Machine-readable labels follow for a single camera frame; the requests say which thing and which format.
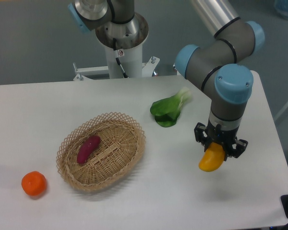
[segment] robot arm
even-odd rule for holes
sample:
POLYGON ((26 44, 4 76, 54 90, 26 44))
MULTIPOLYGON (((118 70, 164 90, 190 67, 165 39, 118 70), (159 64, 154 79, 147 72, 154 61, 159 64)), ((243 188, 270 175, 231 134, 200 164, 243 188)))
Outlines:
POLYGON ((236 134, 252 92, 253 76, 236 63, 263 45, 264 32, 255 22, 243 22, 227 0, 191 2, 216 39, 204 49, 184 47, 175 61, 176 69, 212 100, 208 125, 198 123, 195 137, 205 151, 214 142, 223 147, 224 160, 237 158, 248 144, 237 140, 236 134))
POLYGON ((134 0, 75 0, 68 6, 81 31, 90 32, 108 22, 124 24, 134 17, 134 0))

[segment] yellow object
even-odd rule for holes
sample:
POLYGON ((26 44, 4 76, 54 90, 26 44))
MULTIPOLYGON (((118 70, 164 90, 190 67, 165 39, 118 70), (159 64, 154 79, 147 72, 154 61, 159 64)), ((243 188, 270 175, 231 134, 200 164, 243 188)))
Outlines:
POLYGON ((205 172, 212 172, 222 165, 224 158, 225 151, 223 147, 212 142, 198 164, 198 167, 205 172))

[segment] orange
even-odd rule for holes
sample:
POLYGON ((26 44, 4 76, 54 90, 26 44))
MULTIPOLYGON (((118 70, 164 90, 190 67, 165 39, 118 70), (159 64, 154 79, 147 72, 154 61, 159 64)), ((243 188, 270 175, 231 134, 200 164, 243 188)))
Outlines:
POLYGON ((23 177, 21 186, 29 196, 37 196, 46 190, 47 182, 43 174, 33 171, 23 177))
POLYGON ((198 167, 205 172, 212 172, 222 165, 224 158, 225 151, 223 150, 223 147, 212 142, 198 164, 198 167))

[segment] gray floor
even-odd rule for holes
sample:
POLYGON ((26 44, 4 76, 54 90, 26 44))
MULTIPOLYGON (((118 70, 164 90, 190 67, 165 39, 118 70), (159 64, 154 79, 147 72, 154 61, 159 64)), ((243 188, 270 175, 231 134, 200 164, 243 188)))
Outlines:
MULTIPOLYGON (((73 62, 79 68, 106 65, 95 34, 81 34, 75 26, 69 2, 0 2, 0 85, 71 81, 73 62)), ((275 115, 288 100, 288 21, 277 15, 273 2, 231 1, 243 20, 256 21, 265 30, 263 49, 240 64, 260 74, 275 115)), ((159 75, 173 74, 176 54, 185 45, 207 46, 214 41, 188 0, 135 0, 135 7, 150 26, 144 61, 152 55, 161 58, 159 75)), ((288 161, 288 117, 277 130, 288 161)))

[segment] blue container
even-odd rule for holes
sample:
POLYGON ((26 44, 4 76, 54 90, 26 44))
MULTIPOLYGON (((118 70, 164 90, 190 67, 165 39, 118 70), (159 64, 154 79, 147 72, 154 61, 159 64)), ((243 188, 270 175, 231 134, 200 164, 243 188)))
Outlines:
POLYGON ((280 15, 288 20, 288 0, 275 0, 274 8, 280 15))

